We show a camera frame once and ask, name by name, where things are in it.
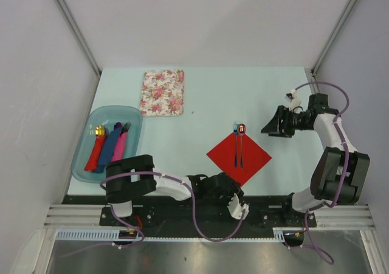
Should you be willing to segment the blue fork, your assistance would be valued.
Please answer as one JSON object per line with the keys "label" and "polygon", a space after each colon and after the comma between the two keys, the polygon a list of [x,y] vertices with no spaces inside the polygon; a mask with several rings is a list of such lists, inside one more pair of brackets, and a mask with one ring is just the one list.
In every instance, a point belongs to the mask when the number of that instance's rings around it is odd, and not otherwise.
{"label": "blue fork", "polygon": [[234,167],[238,166],[238,122],[234,122],[233,133],[235,136],[235,157],[234,157]]}

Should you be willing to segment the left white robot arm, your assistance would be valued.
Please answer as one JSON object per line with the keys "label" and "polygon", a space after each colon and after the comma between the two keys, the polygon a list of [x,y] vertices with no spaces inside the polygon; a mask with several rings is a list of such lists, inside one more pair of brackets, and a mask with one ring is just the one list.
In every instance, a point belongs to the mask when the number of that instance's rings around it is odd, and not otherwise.
{"label": "left white robot arm", "polygon": [[226,173],[208,177],[205,174],[171,176],[154,166],[151,155],[117,160],[105,168],[106,178],[100,182],[106,202],[113,207],[113,218],[121,225],[133,221],[133,202],[150,193],[173,198],[175,201],[195,197],[227,204],[232,218],[245,219],[249,205],[243,201],[240,184]]}

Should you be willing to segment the red paper napkin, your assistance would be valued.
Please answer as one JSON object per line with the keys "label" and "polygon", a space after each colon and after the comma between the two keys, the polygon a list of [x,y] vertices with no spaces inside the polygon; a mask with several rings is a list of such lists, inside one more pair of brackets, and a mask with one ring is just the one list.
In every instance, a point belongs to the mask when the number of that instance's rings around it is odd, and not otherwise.
{"label": "red paper napkin", "polygon": [[238,166],[234,167],[235,136],[228,135],[223,141],[211,149],[207,156],[221,171],[228,174],[233,180],[246,184],[259,170],[261,170],[272,157],[265,152],[248,135],[243,140],[243,168],[240,168],[240,138],[238,136]]}

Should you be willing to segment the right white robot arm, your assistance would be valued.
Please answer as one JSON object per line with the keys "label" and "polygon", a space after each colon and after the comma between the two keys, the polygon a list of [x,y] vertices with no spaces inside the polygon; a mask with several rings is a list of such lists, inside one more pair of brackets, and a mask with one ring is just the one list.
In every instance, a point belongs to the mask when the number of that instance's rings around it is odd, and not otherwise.
{"label": "right white robot arm", "polygon": [[295,226],[305,213],[322,207],[355,205],[362,192],[370,166],[368,154],[359,152],[346,136],[338,109],[331,108],[326,94],[312,94],[305,111],[296,112],[300,100],[292,94],[290,106],[279,105],[261,133],[291,138],[297,130],[314,131],[320,138],[323,154],[303,191],[291,193],[281,204],[280,218]]}

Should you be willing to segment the blue handled spoon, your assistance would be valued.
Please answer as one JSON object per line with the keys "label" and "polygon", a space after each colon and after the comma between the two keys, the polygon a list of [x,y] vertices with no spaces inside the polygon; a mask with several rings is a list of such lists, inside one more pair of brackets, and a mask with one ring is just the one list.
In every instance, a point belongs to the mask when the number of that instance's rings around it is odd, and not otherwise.
{"label": "blue handled spoon", "polygon": [[243,168],[243,140],[246,134],[246,126],[243,123],[238,125],[238,135],[240,138],[240,168]]}

